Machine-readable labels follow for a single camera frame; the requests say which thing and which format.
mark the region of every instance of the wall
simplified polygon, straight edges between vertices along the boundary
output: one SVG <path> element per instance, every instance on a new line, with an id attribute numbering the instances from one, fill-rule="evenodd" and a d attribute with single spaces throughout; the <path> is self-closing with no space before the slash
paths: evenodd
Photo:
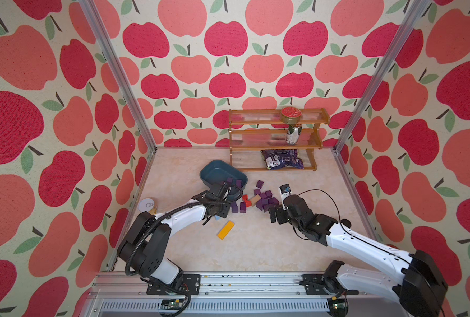
<path id="1" fill-rule="evenodd" d="M 109 1 L 121 21 L 112 45 L 131 69 L 134 95 L 149 109 L 156 144 L 165 147 L 227 146 L 228 109 L 292 104 L 327 109 L 331 123 L 320 137 L 333 146 L 409 6 L 394 0 Z M 401 64 L 416 59 L 420 40 L 409 43 Z M 110 90 L 111 74 L 103 78 Z M 384 104 L 388 93 L 383 86 L 375 102 Z"/>
<path id="2" fill-rule="evenodd" d="M 385 76 L 389 101 L 341 155 L 379 238 L 428 252 L 450 286 L 445 314 L 470 316 L 470 1 L 436 1 L 420 31 L 420 56 Z"/>
<path id="3" fill-rule="evenodd" d="M 0 317 L 78 315 L 145 168 L 87 27 L 78 2 L 0 1 Z"/>

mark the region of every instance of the shelf tier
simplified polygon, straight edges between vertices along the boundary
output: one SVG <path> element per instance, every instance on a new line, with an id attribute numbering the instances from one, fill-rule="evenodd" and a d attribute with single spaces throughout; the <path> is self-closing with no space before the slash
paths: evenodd
<path id="1" fill-rule="evenodd" d="M 328 116 L 325 108 L 321 109 L 301 109 L 302 116 L 299 123 L 302 124 L 329 124 L 330 116 Z M 281 110 L 230 110 L 230 124 L 282 124 Z"/>
<path id="2" fill-rule="evenodd" d="M 301 170 L 316 170 L 316 162 L 314 161 L 313 150 L 298 150 L 298 157 L 302 160 L 303 169 L 285 167 L 275 169 L 276 171 L 301 171 Z M 261 151 L 232 151 L 230 152 L 231 164 L 233 167 L 240 171 L 265 171 L 266 164 Z"/>
<path id="3" fill-rule="evenodd" d="M 323 147 L 315 129 L 302 129 L 295 145 L 286 143 L 286 131 L 281 130 L 231 130 L 230 147 L 233 151 L 321 149 Z"/>

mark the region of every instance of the yellow block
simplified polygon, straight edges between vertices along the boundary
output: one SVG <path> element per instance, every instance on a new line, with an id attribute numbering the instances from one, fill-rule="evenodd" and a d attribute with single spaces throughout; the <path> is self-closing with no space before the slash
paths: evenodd
<path id="1" fill-rule="evenodd" d="M 226 237 L 228 232 L 230 232 L 233 226 L 235 226 L 235 224 L 232 223 L 231 221 L 228 221 L 228 223 L 224 226 L 224 228 L 221 229 L 221 231 L 219 231 L 219 233 L 217 234 L 217 237 L 220 238 L 221 240 L 224 240 L 224 238 Z"/>

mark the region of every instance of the marble floor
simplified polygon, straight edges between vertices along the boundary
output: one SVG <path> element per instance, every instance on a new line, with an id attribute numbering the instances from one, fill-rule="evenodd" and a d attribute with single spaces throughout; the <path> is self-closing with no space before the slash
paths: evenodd
<path id="1" fill-rule="evenodd" d="M 258 180 L 264 181 L 262 190 L 272 190 L 274 195 L 286 183 L 295 194 L 322 189 L 336 201 L 341 217 L 351 221 L 352 229 L 366 234 L 330 149 L 315 150 L 314 156 L 316 171 L 247 172 L 245 193 L 251 198 Z M 229 162 L 229 150 L 158 149 L 140 199 L 154 199 L 158 212 L 183 205 L 191 196 L 208 189 L 199 174 L 214 159 Z M 324 193 L 312 191 L 302 198 L 314 213 L 338 217 Z M 228 220 L 235 226 L 220 240 L 217 233 Z M 299 239 L 291 225 L 271 223 L 269 213 L 256 207 L 248 207 L 247 213 L 230 211 L 226 219 L 211 219 L 205 226 L 201 222 L 189 225 L 170 238 L 165 257 L 185 271 L 323 271 L 332 260 L 371 268 L 343 251 Z M 123 271 L 124 265 L 118 259 L 115 270 Z"/>

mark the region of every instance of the blue tray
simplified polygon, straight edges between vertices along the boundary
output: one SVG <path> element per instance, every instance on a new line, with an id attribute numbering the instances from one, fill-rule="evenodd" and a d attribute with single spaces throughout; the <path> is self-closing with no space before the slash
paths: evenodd
<path id="1" fill-rule="evenodd" d="M 233 179 L 233 184 L 235 185 L 236 180 L 242 180 L 242 190 L 247 184 L 247 176 L 239 171 L 237 168 L 231 166 L 230 164 L 221 161 L 213 160 L 207 164 L 200 172 L 200 179 L 204 182 L 205 185 L 211 187 L 213 184 L 222 184 L 228 177 Z M 230 190 L 233 191 L 233 194 L 229 194 L 226 199 L 234 199 L 238 196 L 236 189 Z"/>

